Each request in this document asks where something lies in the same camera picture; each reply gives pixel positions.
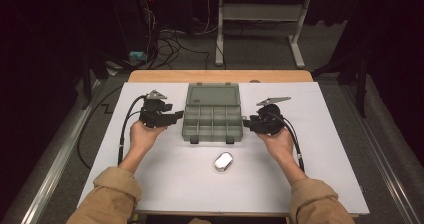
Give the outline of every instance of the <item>person's right hand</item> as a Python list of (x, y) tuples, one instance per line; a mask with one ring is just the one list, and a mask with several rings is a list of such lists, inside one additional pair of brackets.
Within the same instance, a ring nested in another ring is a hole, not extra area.
[(281, 164), (285, 160), (293, 159), (293, 139), (286, 128), (273, 136), (256, 133), (264, 141), (269, 154)]

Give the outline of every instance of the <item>dark background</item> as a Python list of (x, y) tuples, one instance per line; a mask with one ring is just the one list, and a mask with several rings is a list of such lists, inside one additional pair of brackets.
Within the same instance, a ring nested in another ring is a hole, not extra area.
[[(211, 13), (216, 13), (217, 0), (210, 1)], [(207, 19), (205, 0), (154, 2), (158, 21), (186, 32), (192, 31), (193, 16)], [(327, 25), (350, 20), (333, 60), (366, 44), (369, 73), (421, 163), (423, 9), (422, 0), (312, 0), (306, 19), (307, 24), (324, 20)], [(121, 60), (129, 51), (144, 50), (146, 25), (140, 13), (139, 0), (0, 0), (0, 114), (5, 120), (0, 218), (75, 103), (86, 47)], [(101, 69), (102, 59), (92, 56), (90, 67)]]

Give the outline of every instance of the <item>tan sleeve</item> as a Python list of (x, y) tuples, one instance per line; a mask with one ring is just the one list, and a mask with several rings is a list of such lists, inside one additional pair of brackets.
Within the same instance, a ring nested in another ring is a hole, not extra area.
[(141, 193), (130, 172), (109, 167), (94, 180), (94, 189), (67, 223), (127, 223)]
[(354, 223), (338, 201), (337, 193), (323, 181), (303, 179), (292, 187), (290, 215), (294, 223)]

